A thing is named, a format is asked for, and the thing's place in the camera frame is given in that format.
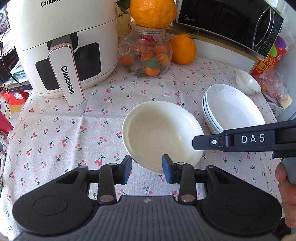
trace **human hand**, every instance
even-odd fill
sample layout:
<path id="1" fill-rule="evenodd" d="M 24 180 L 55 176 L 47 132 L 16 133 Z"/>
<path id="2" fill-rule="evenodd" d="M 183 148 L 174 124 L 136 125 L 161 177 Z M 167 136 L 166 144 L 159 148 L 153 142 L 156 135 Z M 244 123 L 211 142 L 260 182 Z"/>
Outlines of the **human hand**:
<path id="1" fill-rule="evenodd" d="M 283 199 L 281 205 L 285 213 L 286 225 L 289 228 L 296 228 L 296 186 L 289 183 L 283 164 L 278 164 L 275 174 L 279 182 L 279 192 Z"/>

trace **stacked bowls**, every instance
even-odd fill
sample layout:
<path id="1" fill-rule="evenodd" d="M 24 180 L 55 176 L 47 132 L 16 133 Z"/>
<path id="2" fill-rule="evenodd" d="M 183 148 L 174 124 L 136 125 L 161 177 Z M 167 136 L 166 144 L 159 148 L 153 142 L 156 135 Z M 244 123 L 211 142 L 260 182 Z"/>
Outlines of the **stacked bowls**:
<path id="1" fill-rule="evenodd" d="M 229 85 L 216 84 L 209 87 L 202 99 L 202 110 L 213 134 L 228 129 L 265 124 L 253 101 Z"/>

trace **table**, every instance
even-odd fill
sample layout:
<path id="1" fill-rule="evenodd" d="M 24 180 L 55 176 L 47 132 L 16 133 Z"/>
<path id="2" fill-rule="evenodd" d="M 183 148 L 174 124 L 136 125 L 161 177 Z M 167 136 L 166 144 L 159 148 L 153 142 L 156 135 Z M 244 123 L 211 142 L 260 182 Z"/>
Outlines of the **table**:
<path id="1" fill-rule="evenodd" d="M 101 84 L 84 90 L 85 101 L 69 107 L 64 98 L 47 99 L 32 92 L 9 143 L 0 197 L 0 232 L 14 239 L 18 235 L 12 206 L 23 194 L 68 172 L 87 165 L 90 170 L 120 163 L 127 154 L 121 126 L 127 113 L 140 103 L 164 100 L 187 109 L 199 121 L 205 134 L 210 131 L 202 114 L 202 97 L 216 83 L 236 87 L 236 72 L 231 66 L 197 57 L 186 66 L 171 64 L 159 78 L 141 79 L 128 75 L 118 66 Z M 276 119 L 262 94 L 250 96 L 266 123 Z M 196 168 L 216 165 L 280 199 L 275 179 L 279 159 L 271 153 L 222 153 L 205 151 Z M 133 161 L 126 185 L 116 185 L 120 195 L 174 195 L 178 185 L 165 177 L 141 168 Z M 197 184 L 198 198 L 205 197 Z M 89 196 L 96 198 L 97 185 Z"/>

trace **tablecloth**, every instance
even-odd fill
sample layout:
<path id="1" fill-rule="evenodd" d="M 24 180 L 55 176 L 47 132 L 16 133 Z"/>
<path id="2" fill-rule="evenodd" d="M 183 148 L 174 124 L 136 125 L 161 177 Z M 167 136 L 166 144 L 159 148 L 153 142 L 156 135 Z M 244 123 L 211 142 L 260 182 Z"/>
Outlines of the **tablecloth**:
<path id="1" fill-rule="evenodd" d="M 202 97 L 216 83 L 236 87 L 236 72 L 231 66 L 197 57 L 186 66 L 171 64 L 159 78 L 141 79 L 128 75 L 118 66 L 101 84 L 84 90 L 85 101 L 69 107 L 64 98 L 47 99 L 32 92 L 9 143 L 0 197 L 0 232 L 14 239 L 18 235 L 12 217 L 14 202 L 24 193 L 68 172 L 87 165 L 90 170 L 120 163 L 127 154 L 122 143 L 124 117 L 146 101 L 164 100 L 187 109 L 210 131 L 202 114 Z M 250 96 L 266 123 L 276 119 L 262 94 Z M 280 199 L 275 167 L 279 159 L 271 153 L 223 153 L 205 151 L 196 168 L 216 165 Z M 120 195 L 174 195 L 178 185 L 169 185 L 163 175 L 141 168 L 133 161 L 126 185 L 116 185 Z M 205 197 L 197 184 L 198 198 Z M 89 196 L 96 198 L 97 185 Z"/>

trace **white bowl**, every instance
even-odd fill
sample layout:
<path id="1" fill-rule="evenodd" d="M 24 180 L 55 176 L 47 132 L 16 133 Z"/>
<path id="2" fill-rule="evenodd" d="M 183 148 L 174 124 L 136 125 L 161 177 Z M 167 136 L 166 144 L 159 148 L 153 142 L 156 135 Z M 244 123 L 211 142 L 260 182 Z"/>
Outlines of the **white bowl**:
<path id="1" fill-rule="evenodd" d="M 246 95 L 255 95 L 261 92 L 258 82 L 247 72 L 237 70 L 236 83 L 238 89 Z"/>
<path id="2" fill-rule="evenodd" d="M 144 169 L 163 174 L 162 155 L 173 162 L 195 166 L 203 151 L 192 147 L 192 139 L 203 135 L 198 121 L 187 110 L 166 101 L 150 101 L 133 108 L 122 125 L 128 154 Z"/>
<path id="3" fill-rule="evenodd" d="M 214 124 L 213 120 L 210 118 L 209 112 L 206 109 L 206 103 L 205 103 L 205 94 L 202 98 L 202 112 L 204 114 L 204 118 L 205 118 L 205 122 L 207 123 L 208 128 L 210 129 L 210 131 L 212 132 L 212 134 L 218 134 L 221 133 L 222 131 L 220 131 L 218 129 L 218 127 Z"/>
<path id="4" fill-rule="evenodd" d="M 221 130 L 265 124 L 253 101 L 232 86 L 212 85 L 206 92 L 205 102 L 213 122 Z"/>

